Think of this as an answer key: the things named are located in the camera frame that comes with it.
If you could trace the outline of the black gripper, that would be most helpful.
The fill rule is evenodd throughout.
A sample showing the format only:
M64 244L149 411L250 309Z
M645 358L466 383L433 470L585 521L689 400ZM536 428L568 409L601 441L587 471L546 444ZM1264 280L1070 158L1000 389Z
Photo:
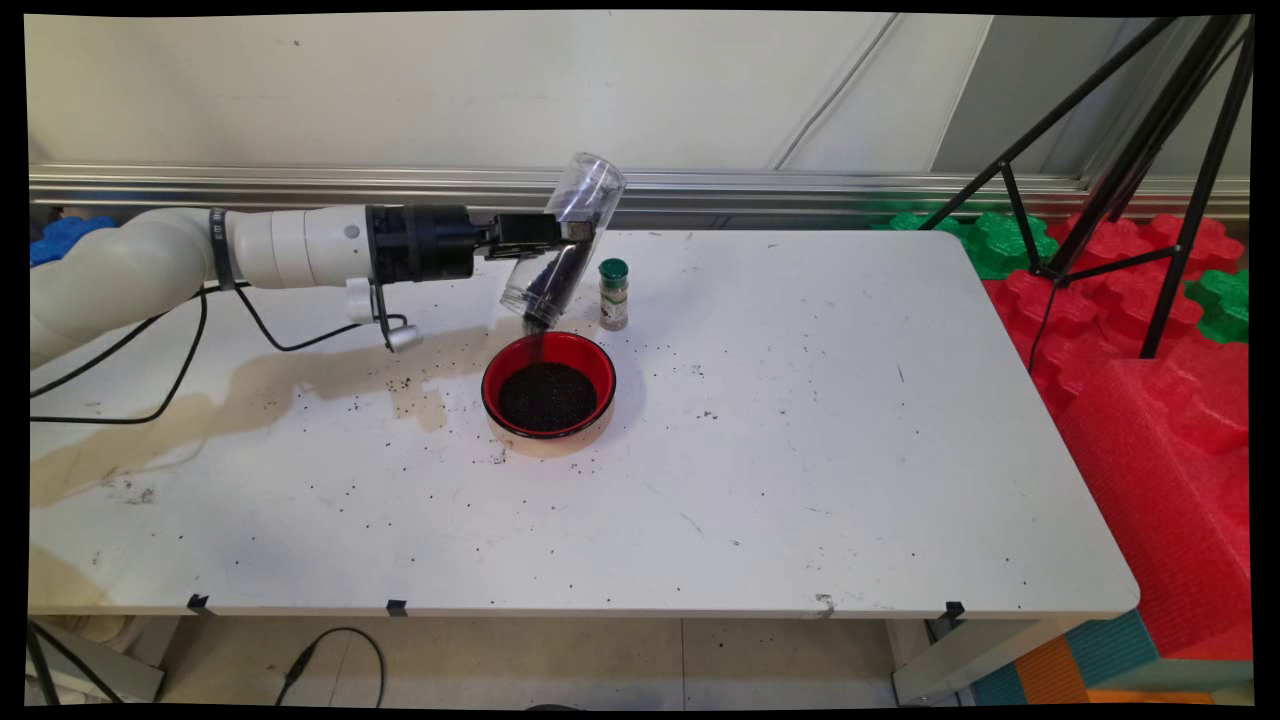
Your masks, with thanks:
M467 209L452 205L367 205L365 208L371 281L465 281L475 258L538 258L593 242L591 222L559 222L553 214L504 213L477 224Z

